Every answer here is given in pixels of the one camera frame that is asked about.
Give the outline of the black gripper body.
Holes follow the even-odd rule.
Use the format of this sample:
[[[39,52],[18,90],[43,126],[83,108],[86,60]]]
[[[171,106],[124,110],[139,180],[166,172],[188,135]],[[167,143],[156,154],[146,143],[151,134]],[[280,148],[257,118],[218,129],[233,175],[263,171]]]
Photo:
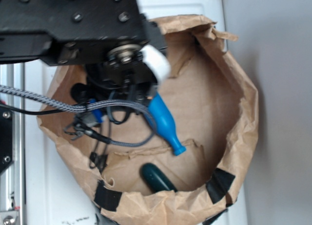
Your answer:
[[[156,94],[156,76],[142,61],[85,64],[83,69],[85,83],[76,83],[71,88],[78,114],[125,112],[129,117],[132,113],[146,113]]]

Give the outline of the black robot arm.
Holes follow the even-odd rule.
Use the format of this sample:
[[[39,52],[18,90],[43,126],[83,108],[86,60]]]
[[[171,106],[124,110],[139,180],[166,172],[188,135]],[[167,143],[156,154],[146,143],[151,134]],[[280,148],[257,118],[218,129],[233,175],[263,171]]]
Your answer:
[[[77,106],[2,85],[0,91],[58,110],[126,107],[148,114],[169,66],[158,25],[137,0],[0,0],[0,62],[82,65],[92,94]]]

